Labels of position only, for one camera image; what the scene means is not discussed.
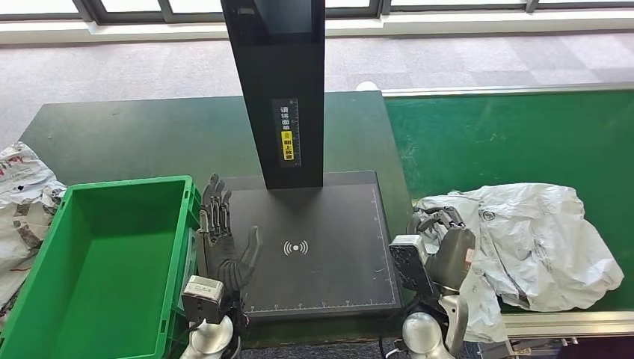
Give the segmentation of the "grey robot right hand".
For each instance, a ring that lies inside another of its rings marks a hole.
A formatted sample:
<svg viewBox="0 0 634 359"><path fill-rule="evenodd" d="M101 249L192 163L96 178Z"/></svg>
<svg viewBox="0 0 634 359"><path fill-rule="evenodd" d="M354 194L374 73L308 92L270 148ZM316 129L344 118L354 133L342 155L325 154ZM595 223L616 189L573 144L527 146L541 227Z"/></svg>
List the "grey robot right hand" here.
<svg viewBox="0 0 634 359"><path fill-rule="evenodd" d="M453 206L419 210L410 219L407 233L421 236L434 224L443 225L446 232L435 253L422 250L423 265L431 281L446 291L459 292L473 261L476 237Z"/></svg>

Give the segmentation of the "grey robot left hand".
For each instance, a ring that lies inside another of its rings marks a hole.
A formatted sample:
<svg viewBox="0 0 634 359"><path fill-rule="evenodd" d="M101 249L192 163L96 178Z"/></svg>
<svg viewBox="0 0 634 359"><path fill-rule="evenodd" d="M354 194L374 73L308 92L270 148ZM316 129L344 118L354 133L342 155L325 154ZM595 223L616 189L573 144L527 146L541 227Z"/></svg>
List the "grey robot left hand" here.
<svg viewBox="0 0 634 359"><path fill-rule="evenodd" d="M218 280L229 294L239 293L250 282L259 255L262 239L257 226L251 227L247 246L238 254L231 226L230 198L232 192L218 174L211 175L201 196L199 210L203 258L199 261L202 276Z"/></svg>

